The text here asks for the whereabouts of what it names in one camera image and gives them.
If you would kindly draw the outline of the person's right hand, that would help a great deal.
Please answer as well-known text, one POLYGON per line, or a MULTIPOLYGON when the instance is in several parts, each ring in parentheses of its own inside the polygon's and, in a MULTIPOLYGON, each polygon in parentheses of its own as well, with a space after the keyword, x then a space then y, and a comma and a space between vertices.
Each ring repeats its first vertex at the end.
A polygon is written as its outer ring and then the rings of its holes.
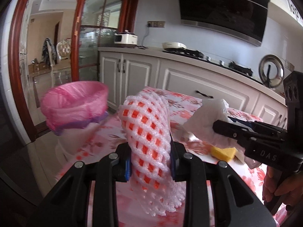
POLYGON ((262 199, 270 202, 274 196, 286 195, 283 204, 286 205, 286 211, 291 212, 302 199, 302 171, 285 179, 280 186, 277 186, 274 173, 275 169, 267 166, 262 199))

